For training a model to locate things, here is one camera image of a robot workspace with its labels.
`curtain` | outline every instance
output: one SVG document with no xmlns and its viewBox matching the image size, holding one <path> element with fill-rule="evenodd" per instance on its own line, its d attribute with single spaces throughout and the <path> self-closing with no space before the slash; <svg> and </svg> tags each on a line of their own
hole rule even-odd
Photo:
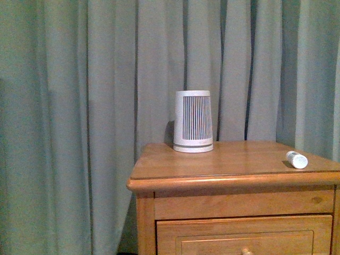
<svg viewBox="0 0 340 255">
<path fill-rule="evenodd" d="M 125 183 L 171 142 L 178 90 L 210 90 L 215 140 L 340 161 L 339 17 L 338 0 L 1 2 L 0 253 L 137 252 Z"/>
</svg>

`vertical slat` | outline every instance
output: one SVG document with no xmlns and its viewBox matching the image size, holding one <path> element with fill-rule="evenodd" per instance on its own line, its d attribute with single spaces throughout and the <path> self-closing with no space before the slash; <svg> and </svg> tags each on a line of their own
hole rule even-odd
<svg viewBox="0 0 340 255">
<path fill-rule="evenodd" d="M 182 139 L 185 139 L 185 97 L 183 97 L 183 123 L 182 123 Z"/>
<path fill-rule="evenodd" d="M 190 129 L 190 140 L 192 140 L 192 135 L 193 135 L 193 132 L 192 132 L 192 114 L 193 114 L 193 109 L 192 109 L 192 97 L 189 97 L 190 98 L 190 103 L 189 103 L 189 107 L 190 107 L 190 123 L 189 123 L 189 129 Z"/>
<path fill-rule="evenodd" d="M 207 125 L 207 136 L 209 136 L 209 118 L 208 118 L 208 97 L 205 98 L 205 118 L 206 118 L 206 125 Z"/>
<path fill-rule="evenodd" d="M 205 123 L 204 123 L 204 97 L 201 99 L 201 120 L 202 120 L 202 139 L 205 138 Z"/>
<path fill-rule="evenodd" d="M 199 132 L 199 137 L 198 139 L 201 140 L 202 139 L 202 97 L 199 97 L 199 100 L 198 100 L 198 113 L 199 113 L 199 122 L 198 122 L 198 125 L 200 127 L 200 132 Z"/>
<path fill-rule="evenodd" d="M 198 97 L 195 97 L 195 132 L 196 132 L 195 140 L 198 139 L 198 122 L 197 122 L 197 120 L 198 120 L 198 118 L 197 118 L 198 108 L 197 108 L 197 98 Z"/>
<path fill-rule="evenodd" d="M 199 117 L 200 117 L 200 107 L 199 107 L 199 99 L 200 97 L 196 97 L 196 104 L 197 104 L 197 140 L 200 139 L 200 122 L 199 122 Z"/>
<path fill-rule="evenodd" d="M 195 105 L 194 105 L 194 97 L 191 97 L 191 107 L 192 107 L 192 122 L 191 122 L 191 129 L 192 129 L 192 137 L 191 140 L 195 139 Z"/>
<path fill-rule="evenodd" d="M 209 137 L 211 138 L 211 137 L 213 137 L 213 124 L 211 122 L 212 115 L 211 115 L 211 101 L 210 101 L 210 97 L 208 97 L 208 101 L 209 101 L 208 111 L 209 111 L 209 122 L 210 122 L 210 128 L 209 128 L 210 135 L 209 135 Z"/>
<path fill-rule="evenodd" d="M 204 127 L 204 139 L 206 139 L 206 133 L 207 133 L 207 122 L 206 122 L 206 97 L 203 97 L 203 108 L 202 108 L 202 118 L 203 118 L 203 127 Z"/>
<path fill-rule="evenodd" d="M 189 99 L 188 97 L 185 97 L 185 105 L 186 105 L 186 109 L 185 109 L 185 114 L 186 114 L 186 127 L 185 127 L 185 139 L 189 139 Z"/>
<path fill-rule="evenodd" d="M 210 118 L 209 118 L 209 98 L 206 98 L 207 108 L 206 108 L 206 116 L 207 116 L 207 136 L 210 137 Z"/>
<path fill-rule="evenodd" d="M 192 123 L 192 128 L 193 128 L 193 140 L 196 139 L 196 97 L 192 97 L 192 106 L 193 106 L 193 123 Z"/>
<path fill-rule="evenodd" d="M 186 139 L 190 138 L 190 98 L 186 98 Z"/>
</svg>

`wooden drawer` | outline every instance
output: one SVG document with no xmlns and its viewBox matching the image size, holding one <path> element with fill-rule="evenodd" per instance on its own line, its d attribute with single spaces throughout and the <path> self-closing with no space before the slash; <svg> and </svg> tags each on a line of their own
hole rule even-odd
<svg viewBox="0 0 340 255">
<path fill-rule="evenodd" d="M 157 222 L 158 255 L 329 255 L 332 216 Z"/>
</svg>

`drawer knob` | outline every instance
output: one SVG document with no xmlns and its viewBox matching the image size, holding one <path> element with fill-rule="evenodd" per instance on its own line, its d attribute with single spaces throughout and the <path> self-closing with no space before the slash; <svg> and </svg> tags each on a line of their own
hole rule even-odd
<svg viewBox="0 0 340 255">
<path fill-rule="evenodd" d="M 249 249 L 244 248 L 242 250 L 242 255 L 254 255 L 254 253 L 252 253 Z"/>
</svg>

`wooden surface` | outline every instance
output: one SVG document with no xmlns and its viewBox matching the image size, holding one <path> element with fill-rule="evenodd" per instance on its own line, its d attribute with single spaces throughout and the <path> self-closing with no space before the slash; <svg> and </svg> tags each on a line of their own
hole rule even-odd
<svg viewBox="0 0 340 255">
<path fill-rule="evenodd" d="M 253 255 L 312 255 L 313 231 L 176 238 L 176 255 L 240 255 L 243 250 Z"/>
<path fill-rule="evenodd" d="M 340 184 L 340 163 L 303 153 L 305 169 L 285 155 L 293 148 L 275 142 L 216 142 L 210 152 L 188 154 L 164 143 L 148 144 L 127 181 L 135 192 L 218 187 Z"/>
<path fill-rule="evenodd" d="M 330 215 L 160 221 L 157 222 L 157 239 L 161 240 L 158 255 L 197 254 L 190 253 L 189 248 L 204 249 L 199 254 L 241 254 L 243 248 L 248 248 L 256 255 L 329 255 L 331 228 Z M 196 244 L 192 243 L 191 247 L 186 244 L 187 253 L 181 253 L 179 243 L 190 239 Z M 232 242 L 225 246 L 227 239 Z M 304 252 L 300 252 L 299 247 L 303 247 Z"/>
<path fill-rule="evenodd" d="M 154 193 L 137 194 L 138 254 L 156 255 Z"/>
<path fill-rule="evenodd" d="M 340 254 L 340 186 L 336 187 L 331 255 Z"/>
<path fill-rule="evenodd" d="M 155 219 L 332 213 L 334 186 L 155 194 Z"/>
</svg>

